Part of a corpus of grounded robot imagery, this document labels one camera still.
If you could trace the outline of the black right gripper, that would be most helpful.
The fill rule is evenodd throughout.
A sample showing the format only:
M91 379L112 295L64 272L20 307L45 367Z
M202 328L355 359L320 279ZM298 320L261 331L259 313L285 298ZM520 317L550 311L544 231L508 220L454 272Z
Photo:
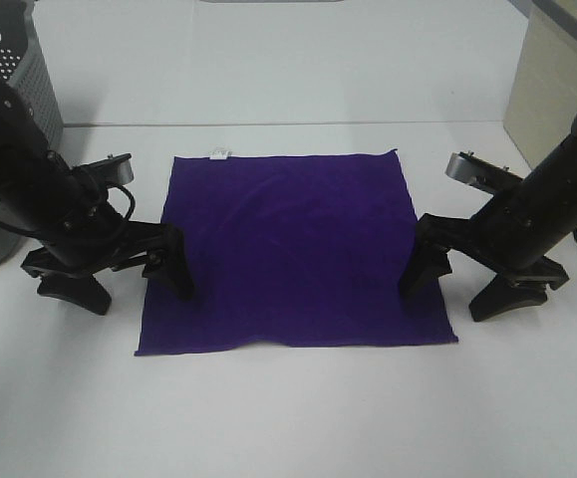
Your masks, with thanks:
M399 281L408 303L439 277L451 273L447 254L455 250L499 276L469 303L475 322L517 309L541 306L546 285L567 282L562 265L546 257L564 236L567 223L540 203L528 203L515 191L500 192L468 218L424 214L417 224L412 254Z

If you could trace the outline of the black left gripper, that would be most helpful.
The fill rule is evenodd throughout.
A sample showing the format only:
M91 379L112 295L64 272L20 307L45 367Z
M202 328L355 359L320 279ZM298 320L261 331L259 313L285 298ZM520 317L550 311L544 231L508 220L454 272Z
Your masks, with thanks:
M43 247L28 253L22 263L30 276L43 277L37 293L103 316L110 308L111 296L92 275L144 265L144 278L189 301L194 283L182 231L169 224L132 221L135 208L136 202L131 200L122 214L105 202L52 230Z

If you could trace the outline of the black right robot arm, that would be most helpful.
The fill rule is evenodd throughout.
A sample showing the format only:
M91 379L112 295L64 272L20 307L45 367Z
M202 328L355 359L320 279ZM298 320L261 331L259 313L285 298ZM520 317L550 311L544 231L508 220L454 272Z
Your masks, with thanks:
M426 213L418 220L401 296L450 273L447 254L456 250L495 274L468 305L475 321L543 305L546 292L569 279L546 254L577 230L577 115L568 135L526 177L471 152L453 154L445 173L491 197L469 218Z

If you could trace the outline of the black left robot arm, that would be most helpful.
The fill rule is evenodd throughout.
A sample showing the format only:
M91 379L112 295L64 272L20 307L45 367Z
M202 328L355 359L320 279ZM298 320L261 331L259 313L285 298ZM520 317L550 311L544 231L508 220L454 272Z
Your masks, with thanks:
M70 166L52 149L18 93L0 79L0 206L17 220L0 228L41 243L21 267L38 279L41 297L105 315L112 298L100 271L140 266L188 301L194 284L182 231L134 221L136 200L128 153Z

